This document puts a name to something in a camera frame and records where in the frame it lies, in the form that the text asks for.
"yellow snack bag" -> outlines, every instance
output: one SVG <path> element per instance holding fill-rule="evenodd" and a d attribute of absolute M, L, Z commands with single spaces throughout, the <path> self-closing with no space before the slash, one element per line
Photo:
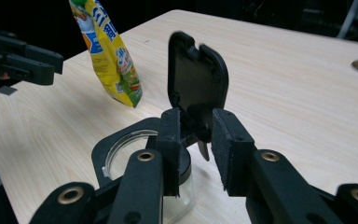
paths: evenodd
<path fill-rule="evenodd" d="M 69 0 L 69 4 L 104 89 L 124 105 L 136 107 L 142 98 L 141 83 L 106 11 L 98 0 Z"/>

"chip bag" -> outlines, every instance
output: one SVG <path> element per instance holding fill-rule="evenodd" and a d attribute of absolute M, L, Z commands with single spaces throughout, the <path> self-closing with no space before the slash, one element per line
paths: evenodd
<path fill-rule="evenodd" d="M 104 89 L 124 105 L 136 107 L 142 98 L 141 83 L 103 6 L 98 0 L 69 0 L 69 4 Z"/>

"dark background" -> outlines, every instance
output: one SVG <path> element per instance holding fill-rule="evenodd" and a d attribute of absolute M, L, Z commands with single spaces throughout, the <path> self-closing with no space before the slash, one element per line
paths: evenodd
<path fill-rule="evenodd" d="M 100 2 L 120 33 L 172 9 L 184 9 L 322 35 L 337 35 L 339 25 L 344 21 L 351 3 L 347 0 L 100 0 Z M 311 15 L 313 19 L 307 19 L 303 12 L 305 7 L 314 7 L 322 11 L 322 14 L 316 13 Z M 336 28 L 332 29 L 331 24 L 335 24 Z M 72 17 L 68 0 L 46 2 L 0 0 L 0 29 L 15 33 L 19 40 L 30 45 L 56 51 L 64 59 L 87 49 Z M 17 82 L 17 80 L 0 80 L 0 87 Z"/>

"light wood tabletop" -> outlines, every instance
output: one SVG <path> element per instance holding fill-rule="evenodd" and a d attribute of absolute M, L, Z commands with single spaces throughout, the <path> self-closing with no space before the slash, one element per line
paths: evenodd
<path fill-rule="evenodd" d="M 282 153 L 312 185 L 335 194 L 358 183 L 358 43 L 181 10 L 121 37 L 141 79 L 136 108 L 104 91 L 87 51 L 64 62 L 52 86 L 20 82 L 0 93 L 0 177 L 20 223 L 28 223 L 57 187 L 98 188 L 91 151 L 106 136 L 172 108 L 168 41 L 183 31 L 227 64 L 225 109 L 257 148 Z M 181 223 L 249 223 L 245 198 L 223 191 L 214 158 L 190 149 L 196 205 Z"/>

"black lid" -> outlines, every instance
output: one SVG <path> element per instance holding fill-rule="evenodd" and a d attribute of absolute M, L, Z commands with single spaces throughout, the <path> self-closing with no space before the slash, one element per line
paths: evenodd
<path fill-rule="evenodd" d="M 228 71 L 223 58 L 193 37 L 173 33 L 169 43 L 168 97 L 182 111 L 182 122 L 199 138 L 211 142 L 212 110 L 223 108 Z"/>

